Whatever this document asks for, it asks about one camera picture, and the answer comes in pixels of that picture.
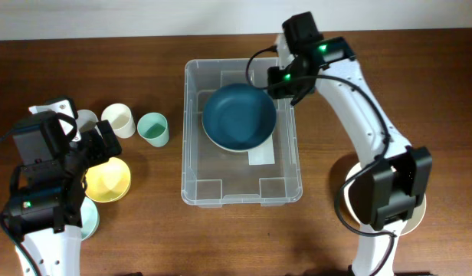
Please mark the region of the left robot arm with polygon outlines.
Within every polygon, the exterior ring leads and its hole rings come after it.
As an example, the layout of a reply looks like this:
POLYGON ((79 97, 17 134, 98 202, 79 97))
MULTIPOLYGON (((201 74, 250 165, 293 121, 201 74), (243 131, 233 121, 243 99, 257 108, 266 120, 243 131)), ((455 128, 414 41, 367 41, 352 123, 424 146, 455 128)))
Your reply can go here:
POLYGON ((122 148, 106 120, 78 142, 76 133, 75 119, 54 111, 33 114, 13 128, 22 163, 11 175, 0 226, 15 244, 25 275, 80 273, 87 170, 122 148))

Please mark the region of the cream large bowl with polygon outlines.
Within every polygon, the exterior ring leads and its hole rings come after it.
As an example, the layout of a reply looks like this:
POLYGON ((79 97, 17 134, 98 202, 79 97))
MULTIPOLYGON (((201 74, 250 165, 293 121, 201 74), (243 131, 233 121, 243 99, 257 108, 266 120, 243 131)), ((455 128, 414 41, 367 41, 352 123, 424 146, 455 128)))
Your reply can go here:
MULTIPOLYGON (((362 169, 360 163, 355 164, 350 171, 348 171, 346 175, 346 180, 351 178, 354 174, 359 172, 362 169)), ((344 195, 344 202, 346 205, 346 209, 350 216, 352 217, 353 221, 359 225, 360 221, 357 215, 355 214, 351 202, 349 200, 349 189, 351 186, 348 186, 344 189, 343 195, 344 195)), ((401 236, 407 235, 410 232, 413 232, 422 222, 424 215, 426 213, 426 208, 427 208, 427 196, 424 195, 422 203, 418 206, 415 207, 412 217, 407 221, 405 227, 402 229, 401 236)))

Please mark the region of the cream cup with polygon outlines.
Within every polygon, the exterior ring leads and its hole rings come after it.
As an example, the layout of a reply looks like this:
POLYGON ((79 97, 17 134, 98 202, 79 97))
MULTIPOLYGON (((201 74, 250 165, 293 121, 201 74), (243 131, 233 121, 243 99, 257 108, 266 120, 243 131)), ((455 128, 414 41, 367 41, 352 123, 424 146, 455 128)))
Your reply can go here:
POLYGON ((131 109, 123 103, 113 103, 105 108, 101 114, 101 120, 107 120, 119 138, 130 138, 136 132, 131 109))

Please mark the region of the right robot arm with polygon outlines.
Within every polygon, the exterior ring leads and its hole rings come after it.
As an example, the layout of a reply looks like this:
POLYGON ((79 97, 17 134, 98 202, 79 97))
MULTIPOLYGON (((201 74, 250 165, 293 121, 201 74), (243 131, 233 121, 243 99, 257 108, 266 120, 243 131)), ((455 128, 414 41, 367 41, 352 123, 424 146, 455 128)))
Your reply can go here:
POLYGON ((272 97, 298 104, 317 91, 352 141, 360 170, 334 198, 340 222, 359 236, 350 275, 392 275, 401 232, 426 199, 432 156, 414 148, 386 116, 345 38, 324 38, 310 12, 282 24, 268 71, 272 97))

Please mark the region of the beige large bowl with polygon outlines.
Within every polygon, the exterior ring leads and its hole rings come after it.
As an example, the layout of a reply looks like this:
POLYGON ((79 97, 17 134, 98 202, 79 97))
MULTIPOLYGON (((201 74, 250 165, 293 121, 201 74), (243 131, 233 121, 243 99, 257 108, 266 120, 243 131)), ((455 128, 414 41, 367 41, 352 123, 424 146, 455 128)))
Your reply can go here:
POLYGON ((216 146, 230 152, 247 152, 271 136, 276 122, 237 123, 235 121, 216 120, 202 122, 207 137, 216 146))

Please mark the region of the mint green cup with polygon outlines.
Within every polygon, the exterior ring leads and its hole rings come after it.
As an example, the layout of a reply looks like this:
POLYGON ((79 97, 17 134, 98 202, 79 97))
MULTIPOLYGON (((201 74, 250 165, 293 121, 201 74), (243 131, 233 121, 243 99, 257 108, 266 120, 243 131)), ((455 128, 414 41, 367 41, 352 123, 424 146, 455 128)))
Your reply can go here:
POLYGON ((139 135, 154 147, 163 147, 169 141, 169 124, 160 113, 147 113, 137 123, 139 135))

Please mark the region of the grey cup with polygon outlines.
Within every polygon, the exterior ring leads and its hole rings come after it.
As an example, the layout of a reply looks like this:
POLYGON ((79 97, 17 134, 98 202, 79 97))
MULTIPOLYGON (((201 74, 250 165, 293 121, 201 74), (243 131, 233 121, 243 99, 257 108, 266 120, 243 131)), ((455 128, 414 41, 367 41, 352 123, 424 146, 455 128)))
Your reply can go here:
POLYGON ((99 131, 97 128, 97 115, 91 110, 78 110, 78 118, 76 119, 79 133, 84 133, 89 130, 99 131))

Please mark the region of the blue bowl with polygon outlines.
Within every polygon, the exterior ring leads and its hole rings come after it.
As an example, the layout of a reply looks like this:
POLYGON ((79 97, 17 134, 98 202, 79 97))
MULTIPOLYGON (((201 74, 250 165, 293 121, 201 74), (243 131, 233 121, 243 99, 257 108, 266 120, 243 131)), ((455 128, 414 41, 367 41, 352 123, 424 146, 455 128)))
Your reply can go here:
POLYGON ((229 84, 216 90, 202 111, 202 122, 216 120, 237 123, 277 122, 273 100, 248 84, 229 84))

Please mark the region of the yellow small bowl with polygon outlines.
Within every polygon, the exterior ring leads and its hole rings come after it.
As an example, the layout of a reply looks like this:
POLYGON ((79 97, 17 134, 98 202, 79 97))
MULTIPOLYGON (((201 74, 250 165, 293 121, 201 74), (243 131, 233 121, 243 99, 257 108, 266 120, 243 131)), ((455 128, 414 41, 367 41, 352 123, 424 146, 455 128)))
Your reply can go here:
POLYGON ((108 162, 88 169, 86 196, 95 202, 115 202, 124 197, 131 186, 131 172, 121 159, 111 157, 108 162))

